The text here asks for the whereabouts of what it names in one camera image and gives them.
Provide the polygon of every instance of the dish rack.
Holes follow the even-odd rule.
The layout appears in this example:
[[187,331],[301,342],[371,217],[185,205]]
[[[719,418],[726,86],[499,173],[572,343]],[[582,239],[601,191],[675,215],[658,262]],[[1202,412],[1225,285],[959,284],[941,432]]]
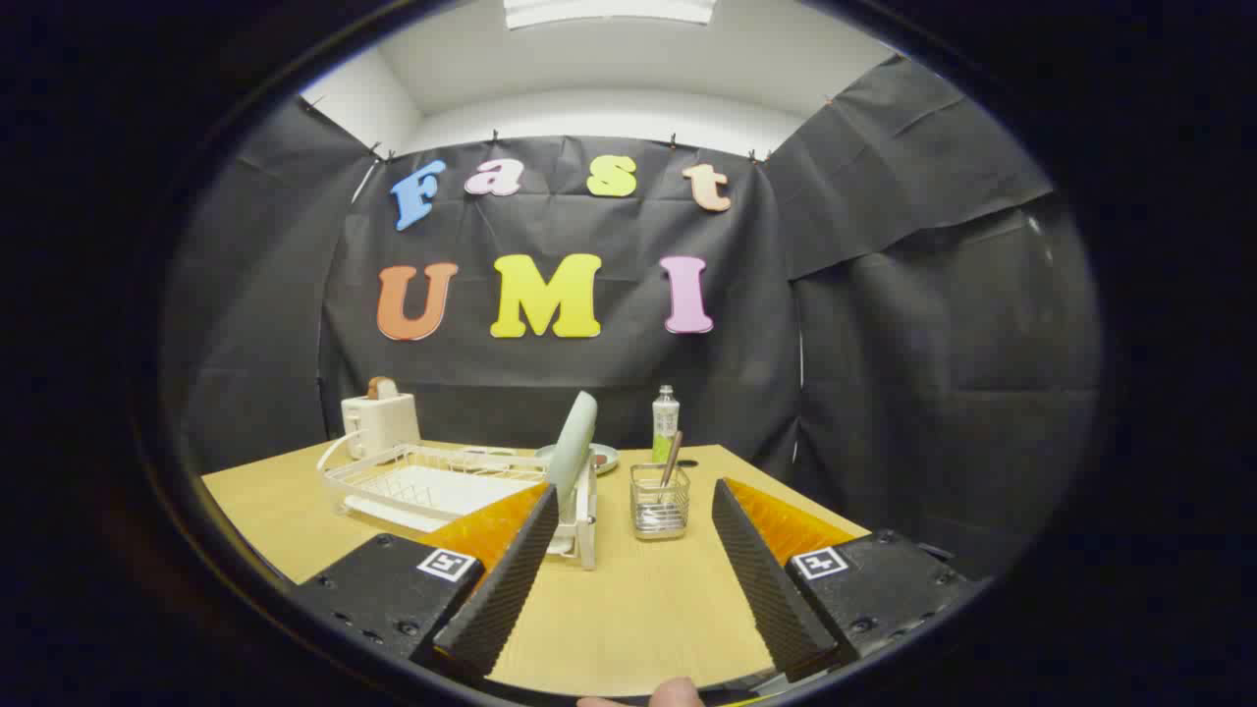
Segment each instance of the dish rack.
[[[513,449],[440,449],[402,443],[383,452],[328,469],[332,454],[349,433],[319,458],[317,468],[337,513],[356,511],[420,532],[450,521],[547,479],[549,459],[519,457]],[[597,517],[597,474],[586,454],[568,498],[559,498],[559,522],[548,552],[595,567],[593,525]]]

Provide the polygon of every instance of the white ceiling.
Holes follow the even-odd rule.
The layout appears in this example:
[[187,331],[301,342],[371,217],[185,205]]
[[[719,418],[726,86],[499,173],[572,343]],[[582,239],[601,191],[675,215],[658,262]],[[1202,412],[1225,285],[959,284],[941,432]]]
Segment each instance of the white ceiling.
[[807,117],[891,50],[794,0],[719,0],[706,26],[579,20],[508,31],[502,0],[401,30],[380,52],[424,114],[568,88],[715,96]]

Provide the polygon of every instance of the spray bottle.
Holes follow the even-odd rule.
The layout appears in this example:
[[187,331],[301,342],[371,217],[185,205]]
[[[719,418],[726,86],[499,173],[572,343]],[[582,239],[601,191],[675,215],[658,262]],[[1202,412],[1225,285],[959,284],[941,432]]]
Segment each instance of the spray bottle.
[[660,464],[667,460],[681,415],[681,404],[672,398],[672,386],[659,386],[659,398],[651,404],[650,410],[655,418],[655,439],[650,448],[650,459]]

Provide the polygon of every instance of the finger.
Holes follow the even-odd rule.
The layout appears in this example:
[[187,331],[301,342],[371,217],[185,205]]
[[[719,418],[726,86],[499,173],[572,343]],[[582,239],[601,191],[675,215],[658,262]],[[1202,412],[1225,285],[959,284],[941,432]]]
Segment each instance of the finger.
[[601,697],[582,697],[576,701],[576,707],[628,707],[618,702],[603,699]]
[[703,707],[699,689],[690,678],[672,678],[650,696],[650,707]]

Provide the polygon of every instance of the wooden table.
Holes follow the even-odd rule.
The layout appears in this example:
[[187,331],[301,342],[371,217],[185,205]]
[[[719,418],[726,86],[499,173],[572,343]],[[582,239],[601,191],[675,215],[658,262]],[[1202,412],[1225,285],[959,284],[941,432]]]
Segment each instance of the wooden table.
[[[333,513],[314,469],[329,444],[204,477],[244,537],[295,582],[382,530],[424,537],[366,516]],[[343,449],[336,454],[341,458],[333,457],[331,467],[349,462]],[[620,465],[598,477],[597,569],[547,556],[490,679],[546,692],[627,696],[647,694],[676,676],[709,686],[772,667],[711,525],[715,481],[734,478],[856,536],[869,531],[723,447],[688,447],[681,457],[699,462],[685,469],[691,481],[685,536],[634,537],[628,467],[650,462],[650,450],[621,452]]]

